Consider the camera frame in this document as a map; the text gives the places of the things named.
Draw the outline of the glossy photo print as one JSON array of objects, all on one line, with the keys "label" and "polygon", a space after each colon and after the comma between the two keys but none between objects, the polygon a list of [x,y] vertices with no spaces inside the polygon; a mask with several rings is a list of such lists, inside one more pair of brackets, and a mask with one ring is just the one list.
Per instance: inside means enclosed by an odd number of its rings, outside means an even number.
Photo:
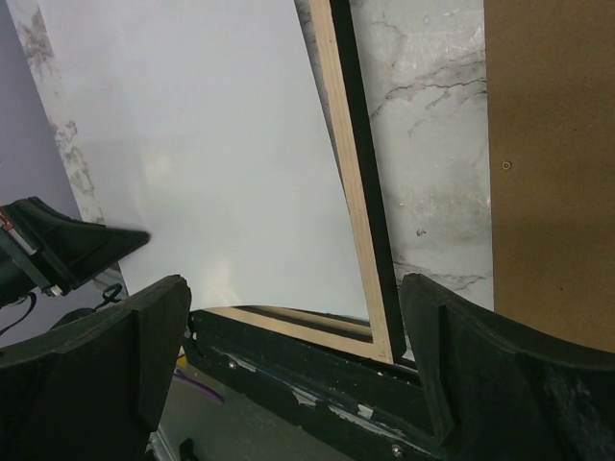
[{"label": "glossy photo print", "polygon": [[130,292],[178,274],[196,309],[367,318],[293,2],[39,7],[104,218],[151,235]]}]

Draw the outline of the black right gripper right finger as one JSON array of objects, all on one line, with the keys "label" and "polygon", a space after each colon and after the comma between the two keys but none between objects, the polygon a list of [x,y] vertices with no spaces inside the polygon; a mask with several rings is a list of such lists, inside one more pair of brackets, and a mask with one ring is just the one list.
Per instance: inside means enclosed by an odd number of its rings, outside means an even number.
[{"label": "black right gripper right finger", "polygon": [[401,310],[447,460],[611,460],[614,355],[470,303],[420,274]]}]

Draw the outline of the brown cardboard backing sheet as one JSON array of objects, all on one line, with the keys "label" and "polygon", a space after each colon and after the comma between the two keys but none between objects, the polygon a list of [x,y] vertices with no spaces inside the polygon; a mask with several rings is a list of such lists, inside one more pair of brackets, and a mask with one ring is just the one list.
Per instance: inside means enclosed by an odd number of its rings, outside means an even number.
[{"label": "brown cardboard backing sheet", "polygon": [[484,5],[495,309],[614,348],[614,5]]}]

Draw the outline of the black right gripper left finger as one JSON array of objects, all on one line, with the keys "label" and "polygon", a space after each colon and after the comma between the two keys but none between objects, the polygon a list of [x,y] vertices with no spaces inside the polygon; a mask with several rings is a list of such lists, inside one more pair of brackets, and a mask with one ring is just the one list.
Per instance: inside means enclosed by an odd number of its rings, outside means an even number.
[{"label": "black right gripper left finger", "polygon": [[190,304],[186,280],[169,276],[2,349],[2,459],[143,459]]}]

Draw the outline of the rectangular picture frame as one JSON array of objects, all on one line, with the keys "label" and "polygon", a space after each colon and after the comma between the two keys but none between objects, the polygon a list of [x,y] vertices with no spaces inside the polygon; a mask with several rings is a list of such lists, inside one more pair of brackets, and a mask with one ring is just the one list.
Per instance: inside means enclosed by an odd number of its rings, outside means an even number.
[{"label": "rectangular picture frame", "polygon": [[406,353],[406,332],[351,7],[347,1],[312,1],[309,13],[369,323],[359,325],[282,307],[218,307],[213,312],[311,344],[394,364]]}]

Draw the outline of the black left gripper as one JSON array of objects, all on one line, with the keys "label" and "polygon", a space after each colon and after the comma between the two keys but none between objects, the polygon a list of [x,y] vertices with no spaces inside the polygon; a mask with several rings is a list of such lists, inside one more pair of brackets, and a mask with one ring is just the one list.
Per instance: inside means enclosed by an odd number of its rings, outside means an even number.
[{"label": "black left gripper", "polygon": [[37,197],[1,207],[1,307],[28,302],[26,311],[1,327],[1,335],[34,311],[39,289],[64,296],[95,279],[146,245],[150,233],[83,222],[65,216]]}]

